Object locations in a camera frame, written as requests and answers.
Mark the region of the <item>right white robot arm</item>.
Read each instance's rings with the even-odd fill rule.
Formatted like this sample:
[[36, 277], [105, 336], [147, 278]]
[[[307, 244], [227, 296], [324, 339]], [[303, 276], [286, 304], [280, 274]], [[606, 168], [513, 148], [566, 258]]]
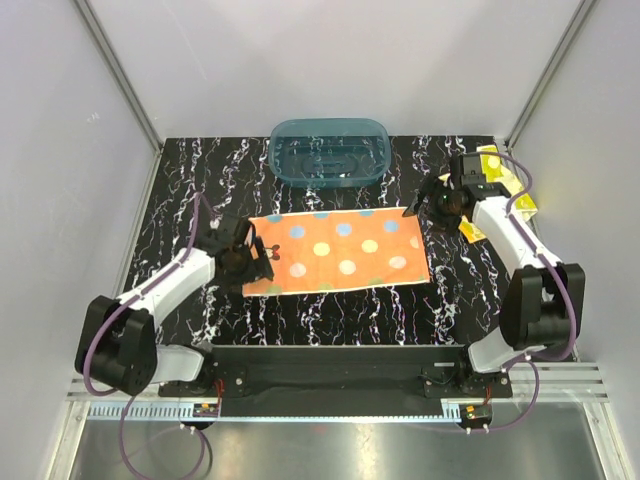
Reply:
[[586, 283], [582, 267], [563, 262], [544, 246], [500, 183], [454, 184], [429, 175], [403, 215], [415, 216], [423, 206], [433, 224], [447, 233], [457, 231], [462, 218], [470, 216], [510, 276], [498, 326], [465, 348], [454, 371], [457, 390], [476, 396], [488, 387], [489, 374], [529, 356], [568, 359], [581, 325]]

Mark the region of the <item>yellow patterned towel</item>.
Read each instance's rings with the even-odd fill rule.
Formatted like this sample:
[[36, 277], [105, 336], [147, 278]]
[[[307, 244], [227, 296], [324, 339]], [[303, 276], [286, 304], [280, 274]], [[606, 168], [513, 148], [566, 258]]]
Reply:
[[[510, 196], [517, 196], [514, 208], [522, 214], [525, 221], [528, 221], [538, 211], [529, 193], [521, 195], [521, 192], [527, 189], [529, 182], [523, 185], [516, 175], [504, 165], [506, 160], [496, 156], [498, 148], [495, 145], [479, 146], [476, 151], [481, 152], [481, 155], [475, 156], [474, 160], [480, 161], [484, 180], [489, 184], [502, 184]], [[486, 238], [484, 232], [468, 216], [461, 220], [458, 230], [470, 244]]]

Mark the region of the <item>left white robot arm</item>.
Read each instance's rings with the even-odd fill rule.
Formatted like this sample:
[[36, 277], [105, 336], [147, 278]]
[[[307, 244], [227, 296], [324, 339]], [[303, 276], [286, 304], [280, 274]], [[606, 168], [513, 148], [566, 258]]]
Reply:
[[100, 295], [86, 311], [74, 367], [86, 390], [136, 396], [152, 384], [179, 382], [196, 396], [215, 386], [216, 372], [203, 347], [160, 345], [157, 331], [167, 317], [201, 287], [214, 284], [239, 294], [244, 286], [271, 280], [274, 272], [255, 224], [222, 216], [203, 234], [192, 232], [186, 247], [139, 286], [116, 298]]

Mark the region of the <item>orange polka dot towel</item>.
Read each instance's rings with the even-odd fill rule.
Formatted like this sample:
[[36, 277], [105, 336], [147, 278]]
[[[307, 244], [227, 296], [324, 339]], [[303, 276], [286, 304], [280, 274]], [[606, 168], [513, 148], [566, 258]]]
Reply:
[[356, 291], [428, 283], [419, 220], [402, 207], [255, 217], [274, 271], [243, 288], [249, 296]]

